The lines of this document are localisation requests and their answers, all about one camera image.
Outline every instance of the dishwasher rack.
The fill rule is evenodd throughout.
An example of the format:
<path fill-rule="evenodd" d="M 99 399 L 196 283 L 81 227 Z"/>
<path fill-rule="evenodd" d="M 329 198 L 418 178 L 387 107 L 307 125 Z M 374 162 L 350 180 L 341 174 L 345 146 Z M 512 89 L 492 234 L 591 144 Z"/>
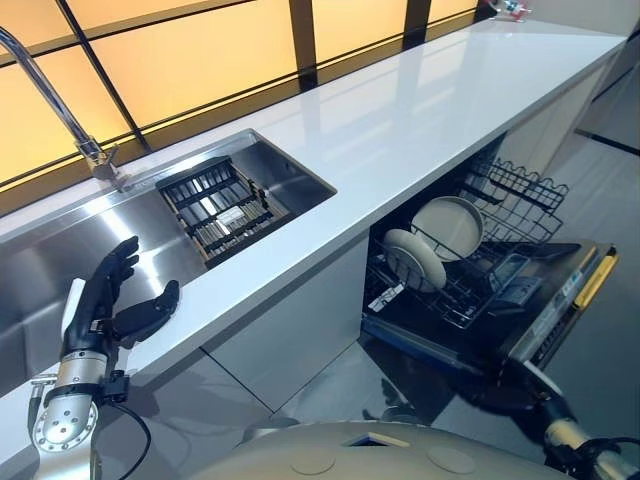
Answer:
<path fill-rule="evenodd" d="M 424 305 L 425 313 L 466 329 L 492 306 L 562 226 L 555 212 L 569 192 L 566 185 L 555 185 L 550 178 L 541 178 L 500 159 L 469 162 L 469 168 L 453 182 L 453 193 L 480 211 L 484 224 L 482 243 L 472 255 L 463 258 L 449 245 L 413 225 L 413 215 L 405 214 L 395 222 L 396 228 L 422 232 L 432 240 L 436 253 L 446 251 L 457 261 L 444 263 L 447 282 L 437 290 L 374 237 L 365 292 L 365 303 L 374 312 L 406 289 Z M 403 263 L 405 268 L 395 269 L 402 272 L 402 278 L 388 267 L 390 256 L 394 262 Z"/>
<path fill-rule="evenodd" d="M 231 157 L 214 157 L 156 185 L 211 269 L 294 218 Z"/>

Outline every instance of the white countertop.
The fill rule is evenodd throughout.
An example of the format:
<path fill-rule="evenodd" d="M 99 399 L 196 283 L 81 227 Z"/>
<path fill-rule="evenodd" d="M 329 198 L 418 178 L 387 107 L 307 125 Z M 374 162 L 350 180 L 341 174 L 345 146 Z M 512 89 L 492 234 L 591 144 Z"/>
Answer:
<path fill-rule="evenodd" d="M 253 128 L 338 193 L 182 288 L 174 317 L 127 370 L 153 376 L 215 336 L 531 114 L 625 38 L 485 21 L 127 165 L 139 172 Z M 97 189 L 87 181 L 0 219 L 0 234 Z M 30 387 L 0 399 L 0 464 L 29 445 Z"/>

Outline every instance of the open dishwasher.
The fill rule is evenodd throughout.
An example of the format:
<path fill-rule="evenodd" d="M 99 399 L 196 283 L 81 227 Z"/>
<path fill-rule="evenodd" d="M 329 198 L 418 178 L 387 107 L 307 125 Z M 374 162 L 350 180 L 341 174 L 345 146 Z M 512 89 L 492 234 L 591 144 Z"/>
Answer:
<path fill-rule="evenodd" d="M 507 360 L 543 368 L 617 262 L 615 247 L 558 240 L 569 189 L 496 158 L 502 137 L 372 227 L 363 331 L 447 373 L 477 377 Z M 434 198 L 471 202 L 482 222 L 471 254 L 412 224 Z M 443 262 L 444 286 L 382 240 L 420 234 Z"/>

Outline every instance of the faucet spout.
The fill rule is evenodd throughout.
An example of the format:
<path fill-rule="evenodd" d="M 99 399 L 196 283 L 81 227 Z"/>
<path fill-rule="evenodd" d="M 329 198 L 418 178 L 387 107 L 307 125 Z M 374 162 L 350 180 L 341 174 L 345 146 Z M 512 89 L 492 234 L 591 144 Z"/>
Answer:
<path fill-rule="evenodd" d="M 13 55 L 18 65 L 22 67 L 38 91 L 58 115 L 58 118 L 67 127 L 75 140 L 76 148 L 87 161 L 91 174 L 99 180 L 110 182 L 117 190 L 122 191 L 124 188 L 123 178 L 113 165 L 113 158 L 117 148 L 105 152 L 96 139 L 82 128 L 82 125 L 60 98 L 58 92 L 42 73 L 42 70 L 40 70 L 40 67 L 38 67 L 38 64 L 33 60 L 24 45 L 3 27 L 0 27 L 0 45 L 4 46 Z"/>

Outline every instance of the beige plate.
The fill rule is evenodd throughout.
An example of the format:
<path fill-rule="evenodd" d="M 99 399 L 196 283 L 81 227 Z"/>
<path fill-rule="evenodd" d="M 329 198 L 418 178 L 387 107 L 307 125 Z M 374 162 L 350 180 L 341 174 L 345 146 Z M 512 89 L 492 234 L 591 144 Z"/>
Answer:
<path fill-rule="evenodd" d="M 407 287 L 421 292 L 433 292 L 447 283 L 442 261 L 416 235 L 394 228 L 385 234 L 383 243 L 389 250 L 389 268 Z"/>
<path fill-rule="evenodd" d="M 460 197 L 434 198 L 416 213 L 411 223 L 416 236 L 427 242 L 443 262 L 471 255 L 482 242 L 484 233 L 480 210 Z"/>

